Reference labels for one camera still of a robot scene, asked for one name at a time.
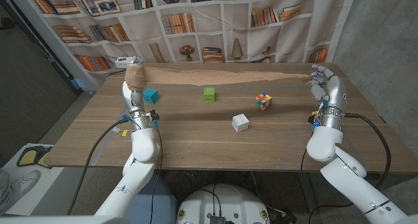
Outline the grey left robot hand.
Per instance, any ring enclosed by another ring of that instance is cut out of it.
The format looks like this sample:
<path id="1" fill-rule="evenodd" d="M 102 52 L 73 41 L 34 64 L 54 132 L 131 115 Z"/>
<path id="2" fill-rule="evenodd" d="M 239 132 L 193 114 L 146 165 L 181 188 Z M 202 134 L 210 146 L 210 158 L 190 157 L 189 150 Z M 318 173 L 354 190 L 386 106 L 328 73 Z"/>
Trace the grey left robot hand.
<path id="1" fill-rule="evenodd" d="M 134 56 L 127 65 L 122 85 L 123 98 L 131 114 L 144 112 L 143 91 L 145 85 L 146 75 L 142 60 L 138 56 Z"/>

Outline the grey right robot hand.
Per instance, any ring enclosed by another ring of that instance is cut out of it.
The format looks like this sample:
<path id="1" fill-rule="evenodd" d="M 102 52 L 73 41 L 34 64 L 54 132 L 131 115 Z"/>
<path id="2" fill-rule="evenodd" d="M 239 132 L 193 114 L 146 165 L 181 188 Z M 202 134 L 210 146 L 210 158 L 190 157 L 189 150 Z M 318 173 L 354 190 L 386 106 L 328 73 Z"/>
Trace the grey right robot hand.
<path id="1" fill-rule="evenodd" d="M 347 91 L 342 79 L 329 68 L 313 64 L 311 95 L 316 101 L 327 99 L 328 106 L 344 111 L 347 106 Z"/>

